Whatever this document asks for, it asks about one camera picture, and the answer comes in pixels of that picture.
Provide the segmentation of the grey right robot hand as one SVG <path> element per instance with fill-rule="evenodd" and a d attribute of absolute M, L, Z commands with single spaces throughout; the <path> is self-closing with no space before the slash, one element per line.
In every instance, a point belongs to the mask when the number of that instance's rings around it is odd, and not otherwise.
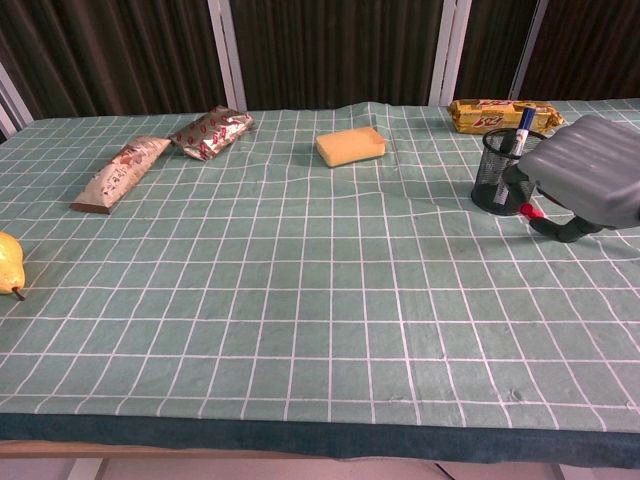
<path fill-rule="evenodd" d="M 524 154 L 502 178 L 529 226 L 550 240 L 573 243 L 639 225 L 639 131 L 633 127 L 585 115 Z M 557 224 L 534 214 L 523 182 L 574 217 Z"/>

